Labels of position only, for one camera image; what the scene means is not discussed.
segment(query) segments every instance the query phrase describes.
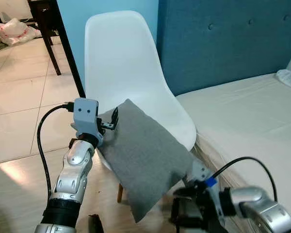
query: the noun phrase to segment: robotic arm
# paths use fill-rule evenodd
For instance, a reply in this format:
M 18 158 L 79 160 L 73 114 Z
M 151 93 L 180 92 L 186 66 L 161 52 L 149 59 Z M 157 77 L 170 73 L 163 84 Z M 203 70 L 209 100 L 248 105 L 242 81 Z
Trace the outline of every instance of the robotic arm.
M 62 171 L 35 233 L 76 233 L 94 150 L 102 144 L 105 129 L 114 130 L 118 121 L 117 108 L 111 123 L 104 123 L 97 117 L 98 102 L 84 98 L 75 100 L 73 113 L 72 127 L 77 130 L 77 139 L 64 155 Z M 224 217 L 237 215 L 250 218 L 265 233 L 291 232 L 291 216 L 281 205 L 270 200 L 263 189 L 247 187 L 219 192 L 215 179 L 206 179 L 211 174 L 209 169 L 196 161 L 193 167 L 197 172 L 192 171 L 191 176 L 187 176 L 187 187 L 174 193 L 178 198 L 174 199 L 170 221 L 177 226 L 177 231 L 179 227 L 185 227 L 226 233 Z M 180 200 L 188 199 L 197 205 L 202 218 L 179 214 Z M 95 221 L 98 222 L 97 232 L 103 233 L 99 218 Z

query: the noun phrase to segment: white chair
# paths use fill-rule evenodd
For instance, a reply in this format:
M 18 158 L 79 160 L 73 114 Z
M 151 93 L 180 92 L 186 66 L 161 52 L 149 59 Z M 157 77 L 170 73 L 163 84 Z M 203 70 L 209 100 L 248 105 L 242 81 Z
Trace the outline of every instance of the white chair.
M 151 32 L 137 12 L 104 13 L 88 19 L 85 93 L 98 100 L 100 114 L 130 99 L 187 150 L 194 146 L 194 123 L 169 90 Z

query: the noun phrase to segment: chair backrest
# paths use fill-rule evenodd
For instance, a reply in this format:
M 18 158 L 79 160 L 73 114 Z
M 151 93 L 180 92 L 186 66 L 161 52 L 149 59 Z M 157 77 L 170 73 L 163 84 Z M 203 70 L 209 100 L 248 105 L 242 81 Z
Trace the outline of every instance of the chair backrest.
M 146 105 L 162 92 L 172 96 L 144 18 L 134 11 L 91 17 L 85 26 L 85 93 L 98 100 L 99 113 L 127 98 Z

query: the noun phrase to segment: bed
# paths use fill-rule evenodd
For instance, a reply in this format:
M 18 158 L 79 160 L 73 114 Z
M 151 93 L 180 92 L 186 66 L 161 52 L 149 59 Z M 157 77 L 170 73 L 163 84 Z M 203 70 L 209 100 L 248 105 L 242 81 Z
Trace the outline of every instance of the bed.
M 260 159 L 291 213 L 291 87 L 275 75 L 291 69 L 291 0 L 161 0 L 157 48 L 167 84 L 196 126 L 195 154 L 212 169 Z M 273 196 L 251 161 L 226 170 L 220 183 L 258 185 Z

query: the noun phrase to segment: floor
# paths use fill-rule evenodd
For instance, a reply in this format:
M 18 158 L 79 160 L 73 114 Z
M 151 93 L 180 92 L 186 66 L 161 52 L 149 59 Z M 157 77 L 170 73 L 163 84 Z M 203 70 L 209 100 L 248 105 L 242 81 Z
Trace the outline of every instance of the floor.
M 0 50 L 0 233 L 32 233 L 41 221 L 47 194 L 37 124 L 47 110 L 78 96 L 60 39 L 53 42 L 61 76 L 55 74 L 42 39 Z M 71 122 L 71 113 L 58 110 L 41 132 L 52 184 L 75 134 Z M 106 233 L 175 232 L 168 223 L 172 191 L 135 224 L 125 193 L 122 203 L 116 202 L 117 187 L 116 177 L 95 155 L 78 233 L 88 232 L 89 214 L 99 214 Z

